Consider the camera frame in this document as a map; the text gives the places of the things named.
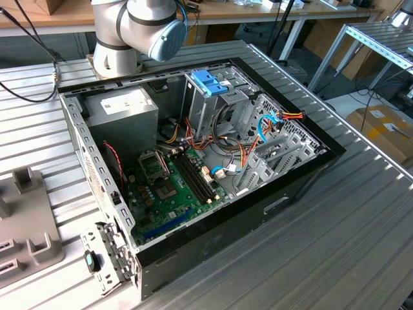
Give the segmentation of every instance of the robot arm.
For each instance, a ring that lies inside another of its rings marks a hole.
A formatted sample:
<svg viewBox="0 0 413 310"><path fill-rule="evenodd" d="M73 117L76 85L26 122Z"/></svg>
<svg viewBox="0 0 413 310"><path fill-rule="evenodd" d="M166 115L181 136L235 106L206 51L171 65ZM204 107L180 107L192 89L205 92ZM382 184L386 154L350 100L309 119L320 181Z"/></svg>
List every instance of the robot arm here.
<svg viewBox="0 0 413 310"><path fill-rule="evenodd" d="M391 17L391 23L402 30L413 25L413 0L405 0L400 9Z"/></svg>
<svg viewBox="0 0 413 310"><path fill-rule="evenodd" d="M94 68L106 78L138 73L136 50L172 58L186 36L174 0L92 0L97 44Z"/></svg>

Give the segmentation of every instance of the blue cable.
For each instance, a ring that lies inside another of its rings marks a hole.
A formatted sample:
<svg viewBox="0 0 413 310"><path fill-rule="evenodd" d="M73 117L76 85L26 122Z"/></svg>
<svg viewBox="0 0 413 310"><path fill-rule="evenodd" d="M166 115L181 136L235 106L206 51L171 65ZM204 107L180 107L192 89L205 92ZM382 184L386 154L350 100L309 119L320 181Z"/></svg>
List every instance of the blue cable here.
<svg viewBox="0 0 413 310"><path fill-rule="evenodd" d="M274 124L280 123L280 122L282 123L282 122L283 122L282 119L279 119L279 118L276 116L276 114L274 113L274 111L271 111L271 114L272 114L272 115L268 115L268 114L267 114L267 115L262 116L262 117L259 119L259 121L258 121L258 134L259 134L259 136L261 137L261 139L263 140L264 143L267 142L267 139L266 139L266 137L264 136L263 130L261 129L261 124L262 124L263 120L264 120L265 118L267 118L267 119L269 119L270 121L272 121Z"/></svg>
<svg viewBox="0 0 413 310"><path fill-rule="evenodd" d="M179 6L181 8L182 14L183 14L183 19L184 19L184 25L185 25L185 39L188 36L188 16L186 14L186 10L184 9L183 5L176 0L175 1L177 6Z"/></svg>
<svg viewBox="0 0 413 310"><path fill-rule="evenodd" d="M222 167L222 166L217 166L217 167L215 167L215 168L212 169L211 174L214 175L215 173L217 173L217 171L218 171L219 169L223 169L223 168L224 168L224 167Z"/></svg>

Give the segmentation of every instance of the ram slot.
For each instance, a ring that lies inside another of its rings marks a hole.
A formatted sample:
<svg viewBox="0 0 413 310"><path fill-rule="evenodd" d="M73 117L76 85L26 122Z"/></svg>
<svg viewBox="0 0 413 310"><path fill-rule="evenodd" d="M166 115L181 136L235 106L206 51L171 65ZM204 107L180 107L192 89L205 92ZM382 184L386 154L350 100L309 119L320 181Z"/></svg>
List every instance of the ram slot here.
<svg viewBox="0 0 413 310"><path fill-rule="evenodd" d="M196 171L187 156L185 154L173 156L172 162L196 198L202 204L210 203L214 198L214 193L199 175L198 171Z"/></svg>

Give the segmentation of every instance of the expansion slot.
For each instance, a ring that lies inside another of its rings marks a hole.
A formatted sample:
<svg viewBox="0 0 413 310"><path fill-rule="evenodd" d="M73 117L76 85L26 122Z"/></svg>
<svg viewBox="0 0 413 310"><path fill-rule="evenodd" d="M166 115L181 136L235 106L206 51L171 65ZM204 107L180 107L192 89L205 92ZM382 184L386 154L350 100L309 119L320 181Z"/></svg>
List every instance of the expansion slot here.
<svg viewBox="0 0 413 310"><path fill-rule="evenodd" d="M184 214L174 218L173 220L169 221L168 223L159 226L158 228L152 229L151 231L146 232L143 236L145 239L149 239L152 237L157 236L158 234L163 234L173 226L176 226L179 223L184 222L188 216L192 213L193 209L188 210Z"/></svg>
<svg viewBox="0 0 413 310"><path fill-rule="evenodd" d="M182 175L199 202L203 205L211 203L215 195L198 171L196 171L196 168L191 164L189 158L185 154L173 155L171 158L180 175Z"/></svg>

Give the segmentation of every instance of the white paper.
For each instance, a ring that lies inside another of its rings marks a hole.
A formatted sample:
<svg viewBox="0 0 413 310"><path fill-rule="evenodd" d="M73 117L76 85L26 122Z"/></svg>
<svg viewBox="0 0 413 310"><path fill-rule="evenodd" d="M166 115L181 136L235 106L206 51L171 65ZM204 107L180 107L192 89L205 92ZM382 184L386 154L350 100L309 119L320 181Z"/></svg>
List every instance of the white paper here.
<svg viewBox="0 0 413 310"><path fill-rule="evenodd" d="M228 81L222 81L222 82L219 82L219 84L221 84L222 86L230 86L231 85L231 83L228 82Z"/></svg>
<svg viewBox="0 0 413 310"><path fill-rule="evenodd" d="M375 118L385 118L386 117L386 115L381 113L381 111L379 111L379 110L371 110L370 113L373 114L373 116Z"/></svg>
<svg viewBox="0 0 413 310"><path fill-rule="evenodd" d="M398 129L398 127L397 127L395 124L393 124L393 123L386 123L386 124L383 124L383 125L386 126L386 128L387 128L389 131L395 131L394 128Z"/></svg>
<svg viewBox="0 0 413 310"><path fill-rule="evenodd" d="M237 165L230 164L228 166L228 171L235 172L237 170Z"/></svg>
<svg viewBox="0 0 413 310"><path fill-rule="evenodd" d="M143 110L145 105L152 104L141 90L136 90L126 95L103 99L101 105L106 114L111 115L126 110Z"/></svg>

